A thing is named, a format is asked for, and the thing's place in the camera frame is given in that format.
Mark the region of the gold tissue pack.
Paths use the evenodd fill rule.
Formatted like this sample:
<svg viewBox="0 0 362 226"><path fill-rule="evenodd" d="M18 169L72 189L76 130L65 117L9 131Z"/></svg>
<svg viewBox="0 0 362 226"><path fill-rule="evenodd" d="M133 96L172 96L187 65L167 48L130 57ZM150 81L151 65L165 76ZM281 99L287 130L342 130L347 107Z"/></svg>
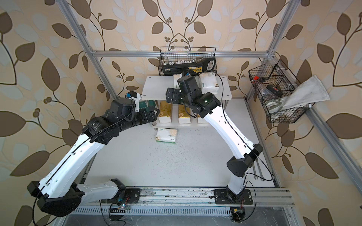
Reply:
<svg viewBox="0 0 362 226"><path fill-rule="evenodd" d="M191 116L186 112L188 108L184 105L178 106L178 122L179 124L191 124Z"/></svg>
<svg viewBox="0 0 362 226"><path fill-rule="evenodd" d="M202 118L200 115L197 115L197 123L205 124L205 123L207 123L207 121L205 120L205 118Z"/></svg>
<svg viewBox="0 0 362 226"><path fill-rule="evenodd" d="M160 123L171 123L173 105L170 103L167 103L166 101L161 101L159 110L160 110L160 114L158 117L159 122Z"/></svg>

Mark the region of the white tissue pack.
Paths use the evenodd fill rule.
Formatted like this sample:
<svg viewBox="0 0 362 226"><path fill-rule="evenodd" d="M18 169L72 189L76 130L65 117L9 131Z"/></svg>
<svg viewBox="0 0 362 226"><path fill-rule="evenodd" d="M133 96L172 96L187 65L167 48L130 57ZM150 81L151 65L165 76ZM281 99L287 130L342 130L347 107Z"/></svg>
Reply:
<svg viewBox="0 0 362 226"><path fill-rule="evenodd" d="M178 80L182 78L182 74L174 74L173 75L173 87L175 89L179 89L179 83Z"/></svg>
<svg viewBox="0 0 362 226"><path fill-rule="evenodd" d="M208 92L216 95L219 90L219 85L214 72L203 72L199 75L199 83L201 92L206 94Z"/></svg>
<svg viewBox="0 0 362 226"><path fill-rule="evenodd" d="M177 134L177 129L158 128L156 133L156 141L165 143L176 143Z"/></svg>

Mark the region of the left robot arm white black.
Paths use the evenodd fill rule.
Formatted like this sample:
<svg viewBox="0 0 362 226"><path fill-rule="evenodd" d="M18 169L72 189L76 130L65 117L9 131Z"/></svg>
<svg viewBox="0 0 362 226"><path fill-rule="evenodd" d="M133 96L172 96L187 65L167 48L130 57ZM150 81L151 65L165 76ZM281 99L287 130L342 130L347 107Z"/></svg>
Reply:
<svg viewBox="0 0 362 226"><path fill-rule="evenodd" d="M102 115L91 119L83 128L77 141L42 180L32 181L27 190L35 197L39 209L56 217L64 217L79 205L97 200L126 200L126 187L118 179L96 185L81 185L75 179L89 161L109 141L121 132L157 120L159 109L151 106L138 109L136 100L120 98L113 100Z"/></svg>

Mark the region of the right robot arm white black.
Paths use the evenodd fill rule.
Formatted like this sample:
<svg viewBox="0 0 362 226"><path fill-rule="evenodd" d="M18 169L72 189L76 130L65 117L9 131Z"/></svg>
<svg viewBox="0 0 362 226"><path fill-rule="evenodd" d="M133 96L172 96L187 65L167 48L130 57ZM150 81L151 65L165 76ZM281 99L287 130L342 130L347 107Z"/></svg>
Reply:
<svg viewBox="0 0 362 226"><path fill-rule="evenodd" d="M263 151L262 146L254 144L242 134L213 93L202 93L194 76L184 76L177 82L179 89L167 89L166 102L190 108L205 119L227 143L233 157L227 162L232 175L226 190L233 199L237 199L245 189L247 171Z"/></svg>

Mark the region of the white two-tier shelf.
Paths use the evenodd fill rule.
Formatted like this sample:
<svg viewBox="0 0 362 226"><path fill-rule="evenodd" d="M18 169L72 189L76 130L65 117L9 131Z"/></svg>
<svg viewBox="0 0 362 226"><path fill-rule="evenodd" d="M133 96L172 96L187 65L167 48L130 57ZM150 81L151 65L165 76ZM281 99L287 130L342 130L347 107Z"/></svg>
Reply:
<svg viewBox="0 0 362 226"><path fill-rule="evenodd" d="M229 100L232 99L232 92L229 87L226 76L216 77L219 90L216 97L223 101L224 106L227 106ZM154 100L158 103L166 100L166 91L173 87L173 77L171 76L148 76L143 88L141 99L144 101ZM160 123L156 120L152 123L153 128L169 128L178 129L183 127L208 127L208 123L198 123L196 118L191 118L189 124L180 124L178 121L178 106L174 105L172 110L172 121L170 123Z"/></svg>

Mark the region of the green plastic tool case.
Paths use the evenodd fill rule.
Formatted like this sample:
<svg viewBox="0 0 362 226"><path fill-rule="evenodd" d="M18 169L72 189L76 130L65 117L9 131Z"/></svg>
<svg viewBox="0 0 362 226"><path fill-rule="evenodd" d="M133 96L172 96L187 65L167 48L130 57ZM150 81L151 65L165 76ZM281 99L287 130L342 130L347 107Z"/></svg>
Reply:
<svg viewBox="0 0 362 226"><path fill-rule="evenodd" d="M156 107L156 103L153 100L146 100L146 101L140 101L139 102L139 108L148 108L148 107Z"/></svg>

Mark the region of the black yellow tool box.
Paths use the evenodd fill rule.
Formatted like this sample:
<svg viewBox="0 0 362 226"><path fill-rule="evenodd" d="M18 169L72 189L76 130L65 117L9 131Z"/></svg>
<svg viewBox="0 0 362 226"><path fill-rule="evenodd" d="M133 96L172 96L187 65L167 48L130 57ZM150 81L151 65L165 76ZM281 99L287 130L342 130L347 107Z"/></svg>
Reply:
<svg viewBox="0 0 362 226"><path fill-rule="evenodd" d="M187 60L171 60L167 63L160 63L159 67L160 76L173 76L174 74L190 74L197 76L203 72L217 72L216 59L214 57L203 58L199 61L193 57L191 61Z"/></svg>

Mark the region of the steel wrenches on table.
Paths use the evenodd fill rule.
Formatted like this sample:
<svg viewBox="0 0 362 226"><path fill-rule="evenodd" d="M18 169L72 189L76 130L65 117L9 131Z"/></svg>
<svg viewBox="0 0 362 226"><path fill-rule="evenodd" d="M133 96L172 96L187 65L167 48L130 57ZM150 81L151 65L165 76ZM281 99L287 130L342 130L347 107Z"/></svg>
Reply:
<svg viewBox="0 0 362 226"><path fill-rule="evenodd" d="M254 177L254 179L264 181L265 178L263 176L263 172L261 171L261 167L260 167L260 164L259 164L258 160L253 162L252 168L253 168L253 177Z"/></svg>

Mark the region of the white cloth rag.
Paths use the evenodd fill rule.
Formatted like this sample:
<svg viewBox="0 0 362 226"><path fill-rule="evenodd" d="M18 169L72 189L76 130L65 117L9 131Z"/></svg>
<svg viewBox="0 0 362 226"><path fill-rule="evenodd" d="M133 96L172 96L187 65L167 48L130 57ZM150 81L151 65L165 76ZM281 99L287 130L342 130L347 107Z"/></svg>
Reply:
<svg viewBox="0 0 362 226"><path fill-rule="evenodd" d="M331 97L316 75L299 85L291 95L266 102L269 113L291 108L300 108L315 102L330 100Z"/></svg>

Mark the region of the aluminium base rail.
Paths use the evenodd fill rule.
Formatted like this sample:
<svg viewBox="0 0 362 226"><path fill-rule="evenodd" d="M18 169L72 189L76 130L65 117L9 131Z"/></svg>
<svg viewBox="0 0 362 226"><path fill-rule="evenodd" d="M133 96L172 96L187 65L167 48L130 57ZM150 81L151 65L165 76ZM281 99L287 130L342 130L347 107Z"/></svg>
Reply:
<svg viewBox="0 0 362 226"><path fill-rule="evenodd" d="M82 204L73 215L104 216L229 216L231 212L242 208L257 207L286 210L295 207L288 189L284 188L251 188L254 204L224 205L216 204L214 190L221 188L196 187L130 187L141 189L137 203L112 204L109 201L95 201Z"/></svg>

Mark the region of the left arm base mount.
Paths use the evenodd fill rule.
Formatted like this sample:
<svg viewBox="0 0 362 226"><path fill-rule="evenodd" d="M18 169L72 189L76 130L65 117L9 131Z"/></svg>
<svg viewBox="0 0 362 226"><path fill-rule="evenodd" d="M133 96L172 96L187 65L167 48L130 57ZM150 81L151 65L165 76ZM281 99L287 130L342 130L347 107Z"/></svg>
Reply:
<svg viewBox="0 0 362 226"><path fill-rule="evenodd" d="M130 204L137 203L140 198L141 189L138 188L122 188L116 195L109 199L109 203Z"/></svg>

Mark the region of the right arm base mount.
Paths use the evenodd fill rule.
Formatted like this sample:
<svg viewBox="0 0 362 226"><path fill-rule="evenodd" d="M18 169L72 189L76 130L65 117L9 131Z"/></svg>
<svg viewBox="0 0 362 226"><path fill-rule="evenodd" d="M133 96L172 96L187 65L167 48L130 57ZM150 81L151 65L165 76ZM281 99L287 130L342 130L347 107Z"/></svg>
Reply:
<svg viewBox="0 0 362 226"><path fill-rule="evenodd" d="M234 194L230 189L215 189L214 197L216 204L224 205L252 205L254 204L250 190L244 189L238 195Z"/></svg>

